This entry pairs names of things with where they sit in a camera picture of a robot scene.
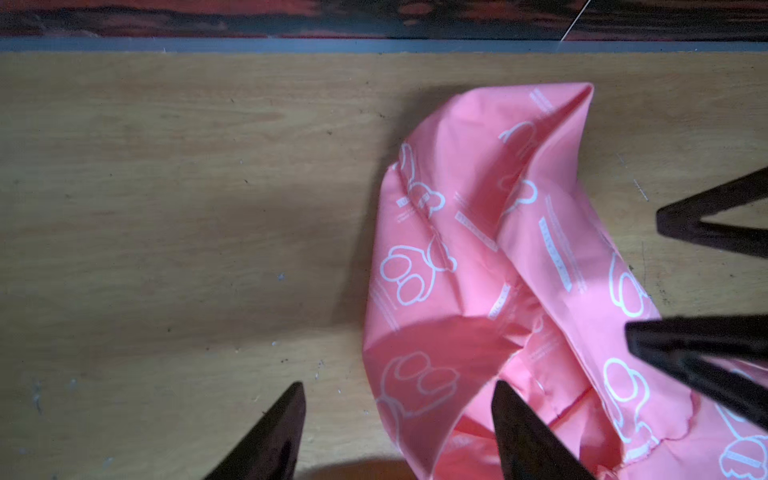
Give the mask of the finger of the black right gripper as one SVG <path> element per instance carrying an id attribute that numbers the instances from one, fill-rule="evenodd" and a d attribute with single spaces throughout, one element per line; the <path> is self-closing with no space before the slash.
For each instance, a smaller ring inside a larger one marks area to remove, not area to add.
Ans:
<path id="1" fill-rule="evenodd" d="M 767 230 L 704 221 L 767 198 L 767 168 L 666 205 L 656 212 L 657 232 L 717 250 L 767 258 Z"/>
<path id="2" fill-rule="evenodd" d="M 633 356 L 767 428 L 767 387 L 714 362 L 765 361 L 765 314 L 632 321 L 625 324 L 624 332 Z"/>

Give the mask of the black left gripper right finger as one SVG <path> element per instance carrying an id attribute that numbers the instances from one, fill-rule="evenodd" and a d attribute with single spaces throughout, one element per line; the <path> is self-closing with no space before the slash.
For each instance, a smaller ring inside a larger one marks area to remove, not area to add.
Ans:
<path id="1" fill-rule="evenodd" d="M 505 479 L 594 479 L 515 390 L 502 380 L 496 382 L 491 411 Z"/>

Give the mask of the pink printed jacket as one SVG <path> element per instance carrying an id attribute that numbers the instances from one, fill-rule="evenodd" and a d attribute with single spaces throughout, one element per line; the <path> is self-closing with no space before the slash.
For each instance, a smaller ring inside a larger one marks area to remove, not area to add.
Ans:
<path id="1" fill-rule="evenodd" d="M 631 356 L 659 313 L 583 192 L 589 83 L 479 88 L 383 178 L 363 361 L 420 479 L 498 479 L 508 383 L 600 479 L 763 479 L 767 434 Z"/>

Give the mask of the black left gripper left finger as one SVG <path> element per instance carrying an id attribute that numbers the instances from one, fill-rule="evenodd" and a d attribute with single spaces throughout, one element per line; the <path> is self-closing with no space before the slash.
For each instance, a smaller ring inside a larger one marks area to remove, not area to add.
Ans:
<path id="1" fill-rule="evenodd" d="M 305 418 L 304 387 L 294 382 L 205 479 L 292 479 Z"/>

